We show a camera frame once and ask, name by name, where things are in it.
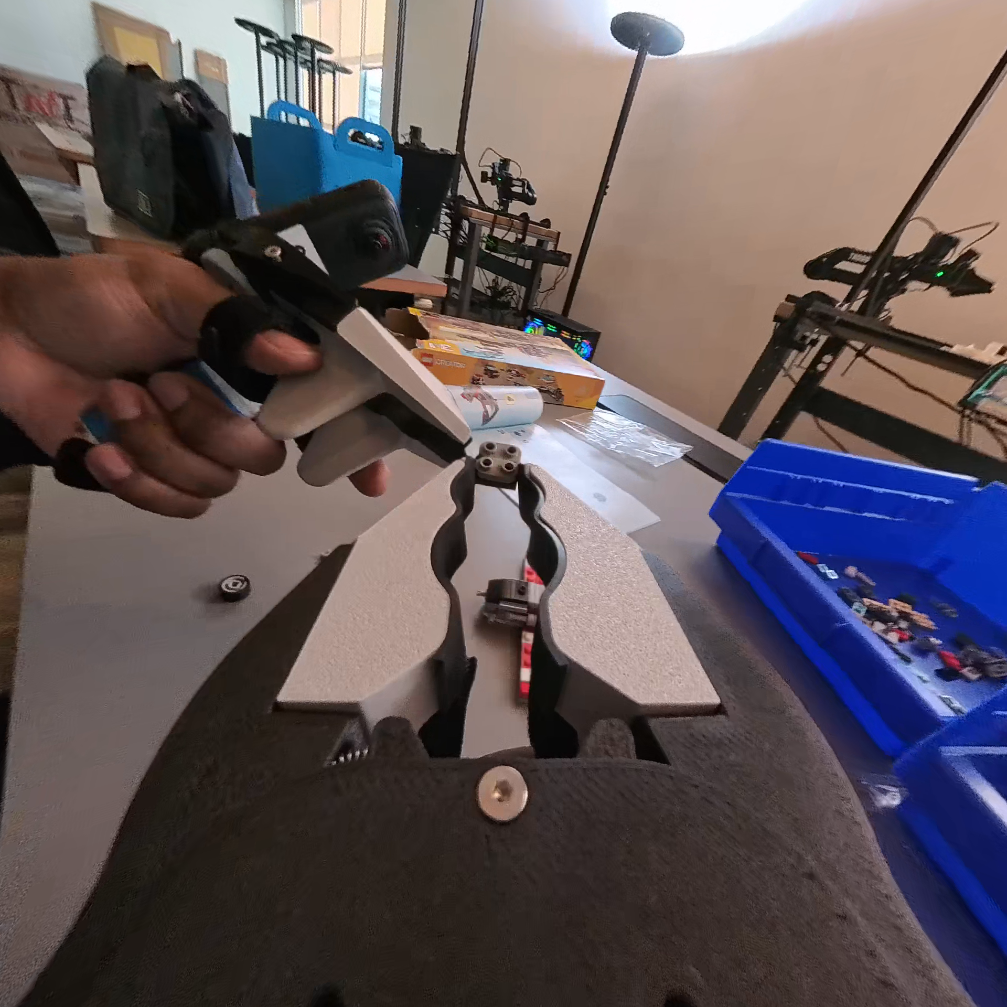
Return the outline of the blue felt bag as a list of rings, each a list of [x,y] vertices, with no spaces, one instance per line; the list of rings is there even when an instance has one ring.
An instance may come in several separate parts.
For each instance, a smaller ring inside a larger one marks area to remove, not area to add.
[[[328,132],[308,109],[276,101],[251,119],[251,150],[260,212],[364,180],[382,183],[401,205],[403,160],[378,123],[348,117]]]

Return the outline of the small grey toy piece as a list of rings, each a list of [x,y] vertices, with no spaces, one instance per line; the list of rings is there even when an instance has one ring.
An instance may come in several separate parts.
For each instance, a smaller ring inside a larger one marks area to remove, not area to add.
[[[483,485],[514,488],[522,472],[522,450],[512,443],[481,443],[474,460],[476,479]]]

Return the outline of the pile of toy bricks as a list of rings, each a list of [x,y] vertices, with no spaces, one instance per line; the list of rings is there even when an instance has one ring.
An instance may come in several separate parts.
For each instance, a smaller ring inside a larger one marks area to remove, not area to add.
[[[870,570],[820,551],[796,557],[831,586],[850,613],[882,640],[921,684],[1004,688],[1005,648],[976,639],[960,626],[963,611],[945,597],[922,597],[896,573],[890,588]]]

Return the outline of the person's left hand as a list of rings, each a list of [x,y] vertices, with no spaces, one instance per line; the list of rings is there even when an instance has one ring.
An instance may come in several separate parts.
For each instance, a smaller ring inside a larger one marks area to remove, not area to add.
[[[208,313],[232,297],[204,270],[137,256],[3,257],[2,416],[47,459],[102,413],[113,439],[85,444],[101,490],[139,510],[194,519],[243,474],[280,470],[286,447],[179,367]]]

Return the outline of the computer with coloured lights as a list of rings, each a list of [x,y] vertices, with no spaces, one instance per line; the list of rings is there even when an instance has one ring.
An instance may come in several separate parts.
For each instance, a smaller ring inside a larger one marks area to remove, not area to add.
[[[598,329],[548,309],[529,311],[523,331],[559,339],[581,359],[587,361],[595,358],[601,337]]]

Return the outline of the orange toy brick cardboard box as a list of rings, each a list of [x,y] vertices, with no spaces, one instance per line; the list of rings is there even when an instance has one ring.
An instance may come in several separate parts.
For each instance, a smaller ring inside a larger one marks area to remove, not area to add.
[[[531,387],[547,404],[594,409],[605,376],[559,339],[411,307],[387,327],[447,387]]]

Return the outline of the red white toy brick airplane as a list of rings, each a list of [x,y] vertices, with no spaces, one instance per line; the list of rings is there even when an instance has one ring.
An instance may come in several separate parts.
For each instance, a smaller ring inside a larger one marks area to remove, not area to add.
[[[535,631],[544,590],[543,579],[528,557],[524,557],[519,577],[491,579],[484,589],[476,592],[484,622],[519,633],[516,698],[522,705],[528,703],[531,694]]]

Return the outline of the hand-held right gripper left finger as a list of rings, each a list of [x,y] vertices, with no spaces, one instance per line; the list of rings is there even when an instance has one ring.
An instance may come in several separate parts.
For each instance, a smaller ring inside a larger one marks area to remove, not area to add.
[[[461,701],[468,657],[452,578],[473,497],[473,462],[456,461],[359,535],[278,708],[422,727]]]

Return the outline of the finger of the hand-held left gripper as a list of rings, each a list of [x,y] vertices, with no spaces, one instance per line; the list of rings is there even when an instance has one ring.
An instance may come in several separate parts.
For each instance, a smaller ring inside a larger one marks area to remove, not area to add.
[[[366,309],[353,309],[335,328],[340,348],[365,362],[353,395],[407,440],[439,460],[460,460],[472,430],[447,387]]]
[[[359,405],[353,391],[364,366],[354,350],[340,348],[337,336],[329,336],[323,340],[321,369],[280,380],[259,410],[256,422],[272,438],[308,438],[298,463],[307,485],[331,485],[399,449],[423,454],[389,421]]]

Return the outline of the black floor lamp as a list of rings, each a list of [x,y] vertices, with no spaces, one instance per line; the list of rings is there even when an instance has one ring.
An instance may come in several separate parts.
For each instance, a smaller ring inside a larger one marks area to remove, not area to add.
[[[610,33],[613,39],[625,49],[635,54],[635,62],[630,73],[622,107],[613,130],[607,157],[597,185],[597,190],[586,222],[584,235],[570,274],[562,313],[569,317],[576,293],[583,275],[591,244],[594,239],[604,199],[607,195],[615,161],[618,157],[623,135],[630,118],[631,109],[648,57],[666,58],[677,55],[685,45],[684,33],[667,19],[642,11],[625,11],[612,17]]]

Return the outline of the cardboard box with red print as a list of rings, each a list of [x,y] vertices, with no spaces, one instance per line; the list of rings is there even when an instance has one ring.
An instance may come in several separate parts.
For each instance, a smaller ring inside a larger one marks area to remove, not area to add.
[[[94,161],[85,87],[2,65],[1,152],[18,176],[80,185]]]

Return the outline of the blue plastic bin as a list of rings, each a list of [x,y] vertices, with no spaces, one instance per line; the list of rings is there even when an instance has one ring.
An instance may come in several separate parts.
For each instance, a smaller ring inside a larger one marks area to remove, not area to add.
[[[922,597],[961,607],[963,630],[1005,648],[1005,485],[768,441],[710,515],[722,554],[887,754],[982,706],[1005,706],[1005,687],[919,683],[795,555],[853,562],[890,588],[907,574]]]
[[[1006,951],[1004,711],[948,725],[893,765],[898,812],[987,936]]]

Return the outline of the black backpack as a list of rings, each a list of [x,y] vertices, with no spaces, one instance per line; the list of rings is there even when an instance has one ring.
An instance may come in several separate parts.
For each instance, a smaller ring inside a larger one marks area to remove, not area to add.
[[[85,84],[110,208],[170,242],[257,215],[230,121],[199,84],[109,56],[89,67]]]

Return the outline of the clear plastic bag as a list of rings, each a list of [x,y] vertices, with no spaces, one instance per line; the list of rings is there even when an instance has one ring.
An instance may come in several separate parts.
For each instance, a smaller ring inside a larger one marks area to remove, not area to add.
[[[606,409],[564,417],[559,424],[595,449],[644,470],[686,459],[693,446]]]

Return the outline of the wooden top office desk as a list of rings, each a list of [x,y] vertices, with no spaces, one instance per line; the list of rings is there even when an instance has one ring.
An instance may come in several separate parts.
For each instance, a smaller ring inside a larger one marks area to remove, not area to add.
[[[93,164],[79,163],[78,178],[82,189],[85,229],[98,252],[125,254],[150,248],[179,254],[177,245],[143,232],[132,221],[118,215],[106,205]],[[430,299],[443,299],[448,293],[448,287],[442,280],[413,266],[405,266],[388,277],[371,281],[366,284],[366,288]]]

